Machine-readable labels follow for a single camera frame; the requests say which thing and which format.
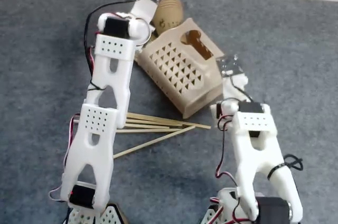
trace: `white plastic part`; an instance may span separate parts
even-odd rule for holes
[[[70,212],[68,224],[93,224],[94,215],[88,214],[85,211],[73,209]],[[114,207],[107,207],[101,214],[100,221],[95,221],[95,224],[121,224],[118,214]]]
[[[92,83],[89,85],[87,98],[81,109],[78,131],[69,149],[62,176],[61,198],[68,201],[71,190],[78,184],[77,179],[84,166],[86,164],[92,166],[96,180],[93,199],[93,208],[96,212],[102,212],[109,200],[110,180],[114,167],[112,146],[116,128],[123,128],[126,120],[135,46],[132,40],[97,35],[95,67],[91,82],[100,89],[111,86],[117,108],[98,107],[103,91],[95,89]],[[116,72],[110,71],[111,59],[119,60]],[[100,136],[97,145],[92,143],[92,134]]]
[[[237,112],[229,124],[238,165],[237,196],[241,198],[241,206],[252,221],[256,220],[259,214],[252,185],[255,174],[261,172],[267,176],[275,166],[284,163],[276,137],[275,122],[269,113],[268,106],[264,107],[266,107],[264,114]],[[250,130],[259,130],[259,137],[250,138]],[[277,169],[270,178],[270,182],[279,196],[291,205],[293,213],[291,222],[301,221],[303,207],[291,170],[287,166]]]
[[[211,220],[211,218],[216,214],[216,212],[213,209],[208,209],[201,221],[201,224],[208,224],[209,220]],[[215,219],[215,221],[213,222],[214,224],[221,224],[223,223],[220,220],[220,217],[218,217],[217,219]]]

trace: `red wire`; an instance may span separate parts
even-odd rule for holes
[[[241,223],[241,222],[244,222],[244,221],[250,221],[249,219],[237,219],[237,222]],[[230,220],[224,224],[236,224],[236,222],[234,220]]]

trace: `cable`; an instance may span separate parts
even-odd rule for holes
[[[221,212],[223,211],[223,206],[221,206],[217,212],[215,213],[215,215],[208,221],[207,224],[213,224],[213,222],[218,218],[218,216],[221,214]]]
[[[87,45],[88,26],[89,26],[91,16],[93,15],[93,13],[95,13],[96,11],[99,11],[101,8],[104,8],[104,7],[107,7],[107,6],[118,5],[118,4],[133,3],[133,2],[136,2],[136,1],[140,1],[140,0],[125,0],[125,1],[117,1],[117,2],[111,2],[111,3],[103,4],[103,5],[98,6],[97,8],[95,8],[93,11],[91,11],[88,14],[87,19],[86,19],[86,24],[84,25],[83,47],[84,47],[84,53],[86,55],[87,64],[88,64],[91,76],[93,75],[93,68],[91,67],[90,55],[89,55],[89,52],[88,52],[88,45]]]
[[[242,90],[242,89],[240,89],[239,87],[237,87],[234,83],[233,83],[233,79],[232,79],[232,76],[230,76],[230,81],[231,81],[231,84],[232,84],[232,86],[234,87],[234,88],[236,88],[238,91],[240,91],[243,95],[245,95],[246,97],[248,97],[249,98],[249,100],[251,101],[251,102],[253,102],[254,100],[252,99],[252,97],[251,96],[249,96],[249,94],[248,93],[246,93],[244,90]]]
[[[240,220],[236,218],[236,209],[239,206],[240,201],[241,201],[241,198],[238,198],[237,205],[234,207],[232,211],[232,220],[237,224],[241,224]]]
[[[225,138],[226,138],[226,126],[227,124],[231,122],[231,120],[229,121],[226,121],[225,124],[223,125],[223,143],[222,143],[222,156],[221,156],[221,161],[220,163],[218,164],[217,168],[216,168],[216,173],[215,173],[215,177],[218,179],[220,177],[222,177],[223,175],[227,175],[228,177],[230,177],[230,179],[234,182],[234,184],[237,186],[237,182],[235,180],[235,178],[233,177],[233,175],[229,172],[222,172],[220,173],[220,169],[221,169],[221,166],[223,164],[223,160],[224,160],[224,148],[225,148]]]
[[[294,161],[293,162],[286,162],[286,159],[288,158],[293,158]],[[287,166],[289,167],[289,169],[296,169],[298,171],[302,171],[304,169],[303,166],[303,159],[302,158],[298,158],[297,156],[293,155],[293,154],[286,154],[283,156],[284,162],[278,164],[277,166],[273,167],[268,176],[267,179],[270,180],[271,176],[273,175],[273,173],[277,170],[280,169],[281,167]]]

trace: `black wire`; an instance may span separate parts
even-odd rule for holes
[[[230,76],[230,81],[231,81],[231,84],[234,88],[236,88],[238,91],[240,91],[243,95],[245,95],[246,97],[249,98],[249,100],[251,102],[254,102],[254,100],[252,99],[251,96],[248,95],[248,93],[246,93],[244,90],[240,89],[239,87],[237,87],[234,83],[233,83],[233,80],[232,80],[232,76]]]
[[[66,215],[66,217],[65,217],[65,219],[64,219],[64,221],[62,223],[68,224],[70,212],[71,212],[71,208],[67,207],[67,215]]]
[[[97,8],[95,8],[93,11],[91,11],[86,19],[86,24],[84,26],[84,34],[83,34],[83,46],[84,46],[84,53],[86,55],[86,59],[87,59],[87,64],[89,66],[89,71],[90,71],[90,75],[93,75],[93,68],[91,66],[90,63],[90,56],[88,53],[88,45],[87,45],[87,34],[88,34],[88,26],[89,26],[89,22],[90,22],[90,18],[93,15],[93,13],[95,13],[96,11],[100,10],[101,8],[104,8],[106,6],[113,6],[113,5],[118,5],[118,4],[126,4],[126,3],[132,3],[132,2],[136,2],[139,0],[126,0],[126,1],[117,1],[117,2],[111,2],[108,4],[104,4],[104,5],[100,5]]]

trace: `white plastic bracket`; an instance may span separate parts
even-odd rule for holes
[[[238,165],[236,174],[237,197],[241,198],[241,206],[252,221],[256,220],[259,214],[252,185],[255,174],[261,172],[267,176],[275,166],[284,163],[276,137],[275,122],[270,114],[270,109],[265,108],[264,110],[264,114],[239,111],[235,113],[229,125]],[[250,130],[260,131],[259,137],[250,138]],[[303,207],[291,170],[287,166],[277,169],[271,176],[270,182],[279,196],[291,205],[293,212],[291,222],[301,221]]]

